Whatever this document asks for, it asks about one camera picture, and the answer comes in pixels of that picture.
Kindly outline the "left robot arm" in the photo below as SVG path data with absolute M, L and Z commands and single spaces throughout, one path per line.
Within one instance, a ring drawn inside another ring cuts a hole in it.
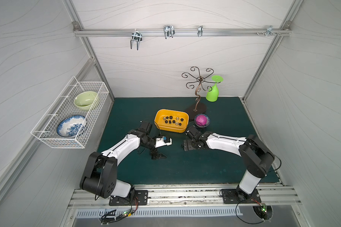
M 90 154 L 80 181 L 80 189 L 98 197 L 132 197 L 132 185 L 117 178 L 118 165 L 134 150 L 144 147 L 150 150 L 153 160 L 165 159 L 158 152 L 159 147 L 172 145 L 170 137 L 150 137 L 153 124 L 142 121 L 139 128 L 130 130 L 126 136 L 111 148 Z

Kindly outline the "yellow plastic storage box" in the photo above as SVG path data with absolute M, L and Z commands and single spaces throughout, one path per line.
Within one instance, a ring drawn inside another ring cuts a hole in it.
M 184 133 L 189 122 L 186 112 L 161 109 L 157 112 L 154 122 L 160 130 Z

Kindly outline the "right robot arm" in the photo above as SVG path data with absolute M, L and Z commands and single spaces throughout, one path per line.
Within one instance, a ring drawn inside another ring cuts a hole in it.
M 183 143 L 185 151 L 216 149 L 238 155 L 243 159 L 246 171 L 233 192 L 233 197 L 238 201 L 252 198 L 257 185 L 267 176 L 275 160 L 275 155 L 256 135 L 230 137 L 210 131 L 201 132 L 195 126 L 189 127 L 185 134 L 188 136 Z

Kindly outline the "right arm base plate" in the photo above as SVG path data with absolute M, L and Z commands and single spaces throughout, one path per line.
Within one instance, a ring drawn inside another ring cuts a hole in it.
M 219 195 L 223 199 L 223 204 L 250 204 L 250 203 L 262 203 L 260 194 L 257 189 L 251 194 L 247 194 L 241 189 L 221 189 Z

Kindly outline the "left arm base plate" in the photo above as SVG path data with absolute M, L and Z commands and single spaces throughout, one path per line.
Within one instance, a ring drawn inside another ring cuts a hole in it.
M 147 203 L 147 190 L 131 189 L 127 197 L 110 196 L 109 206 L 145 206 Z

